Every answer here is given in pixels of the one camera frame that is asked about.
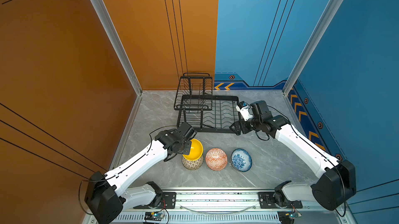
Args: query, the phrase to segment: yellow bowl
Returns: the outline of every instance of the yellow bowl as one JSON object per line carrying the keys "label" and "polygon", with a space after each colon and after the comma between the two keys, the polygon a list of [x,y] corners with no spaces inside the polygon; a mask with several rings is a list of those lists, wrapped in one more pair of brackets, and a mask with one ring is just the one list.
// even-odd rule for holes
{"label": "yellow bowl", "polygon": [[197,139],[191,139],[190,154],[183,155],[183,157],[189,161],[195,161],[202,156],[202,152],[203,152],[202,143]]}

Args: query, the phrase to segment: blue wall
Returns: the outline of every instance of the blue wall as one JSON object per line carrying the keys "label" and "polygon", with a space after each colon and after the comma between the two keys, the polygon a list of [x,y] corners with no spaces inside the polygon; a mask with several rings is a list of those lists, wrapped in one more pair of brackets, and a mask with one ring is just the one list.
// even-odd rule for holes
{"label": "blue wall", "polygon": [[356,166],[359,223],[397,223],[399,0],[344,0],[299,80]]}
{"label": "blue wall", "polygon": [[271,30],[279,0],[219,0],[215,72],[236,73],[250,86],[274,86],[287,79],[328,3],[328,0],[295,0],[294,4],[293,1],[281,0]]}

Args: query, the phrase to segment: blue and white bowl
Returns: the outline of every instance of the blue and white bowl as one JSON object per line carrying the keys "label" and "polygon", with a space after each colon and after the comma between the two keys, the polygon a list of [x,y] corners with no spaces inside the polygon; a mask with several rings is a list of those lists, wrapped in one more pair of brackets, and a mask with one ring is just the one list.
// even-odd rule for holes
{"label": "blue and white bowl", "polygon": [[232,153],[232,164],[238,171],[246,172],[252,167],[252,158],[244,149],[236,149]]}

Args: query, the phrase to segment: black wire dish rack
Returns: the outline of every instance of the black wire dish rack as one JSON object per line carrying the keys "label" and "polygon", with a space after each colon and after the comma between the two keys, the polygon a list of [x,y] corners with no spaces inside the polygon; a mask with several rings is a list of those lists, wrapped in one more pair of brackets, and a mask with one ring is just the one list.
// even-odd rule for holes
{"label": "black wire dish rack", "polygon": [[177,127],[187,122],[198,132],[236,133],[230,126],[241,119],[235,108],[238,101],[236,96],[213,95],[213,79],[208,73],[184,73],[174,104],[179,111]]}

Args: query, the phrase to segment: gray marble floor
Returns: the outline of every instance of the gray marble floor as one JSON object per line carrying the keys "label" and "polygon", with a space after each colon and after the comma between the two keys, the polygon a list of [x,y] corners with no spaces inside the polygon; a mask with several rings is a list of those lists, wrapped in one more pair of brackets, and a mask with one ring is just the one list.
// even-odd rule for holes
{"label": "gray marble floor", "polygon": [[[119,164],[124,163],[141,151],[150,142],[148,134],[153,130],[175,125],[178,111],[173,109],[176,91],[144,91],[137,116],[134,120],[128,140],[123,149]],[[240,101],[252,103],[265,100],[268,105],[280,110],[294,119],[282,92],[277,91],[214,91],[214,95],[234,95]],[[270,109],[273,115],[278,113]],[[182,155],[177,155],[167,162],[158,162],[132,186],[141,186],[148,181],[156,182],[162,189],[172,187],[254,187],[274,188],[278,184],[292,180],[295,182],[316,182],[317,178],[307,165],[289,148],[277,140],[259,140],[254,132],[246,135],[198,132],[196,138],[202,142],[203,155],[212,148],[220,148],[230,157],[233,150],[243,148],[252,156],[252,168],[239,172],[229,161],[222,171],[213,171],[205,161],[194,171],[182,165]]]}

